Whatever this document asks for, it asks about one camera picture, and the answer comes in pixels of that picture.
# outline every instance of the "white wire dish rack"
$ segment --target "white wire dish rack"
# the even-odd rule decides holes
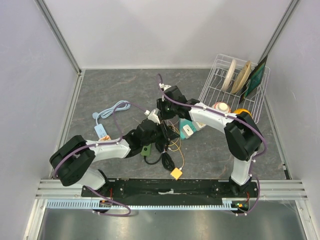
[[[227,90],[221,91],[222,84],[224,83],[233,59],[236,59],[236,67],[232,76],[232,80]],[[270,68],[267,66],[265,67],[261,84],[248,96],[248,98],[245,98],[241,103],[239,103],[242,90],[239,90],[236,94],[231,94],[230,91],[235,79],[246,62],[247,61],[235,57],[218,54],[198,100],[210,107],[217,102],[226,103],[230,106],[231,112],[235,111],[236,109],[247,109],[251,112],[252,118],[257,124],[259,122],[261,109],[264,104]],[[256,63],[251,63],[251,70],[253,70],[256,66]]]

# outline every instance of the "white wall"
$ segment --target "white wall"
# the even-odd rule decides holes
[[[320,1],[302,0],[269,55],[267,97],[292,176],[320,223]]]
[[[0,239],[21,240],[76,73],[34,0],[0,0]]]
[[[290,0],[45,0],[82,68],[257,62]]]

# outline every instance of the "coiled black cable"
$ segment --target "coiled black cable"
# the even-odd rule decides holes
[[[146,164],[148,165],[155,165],[157,164],[160,160],[162,160],[162,165],[164,167],[165,170],[168,170],[170,172],[172,172],[175,169],[175,163],[172,160],[171,156],[167,153],[168,150],[168,144],[164,145],[164,144],[160,144],[160,143],[155,143],[155,148],[158,150],[160,154],[160,157],[157,161],[155,162],[148,162],[147,161],[147,157],[144,156],[143,159],[145,161]]]

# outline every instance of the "green power adapter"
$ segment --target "green power adapter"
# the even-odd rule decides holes
[[[141,155],[149,157],[150,153],[151,153],[151,144],[149,144],[148,146],[143,146],[142,151],[141,151]]]

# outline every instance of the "white plate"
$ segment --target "white plate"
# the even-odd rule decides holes
[[[236,94],[240,89],[242,89],[249,77],[250,72],[251,61],[247,61],[240,73],[238,74],[238,76],[236,77],[236,79],[234,80],[234,84],[231,89],[231,94]]]
[[[225,77],[224,82],[222,84],[221,91],[224,91],[224,92],[227,91],[229,84],[231,82],[232,76],[234,75],[236,65],[237,65],[237,60],[232,59],[230,68],[229,68],[228,72],[226,73],[226,77]]]

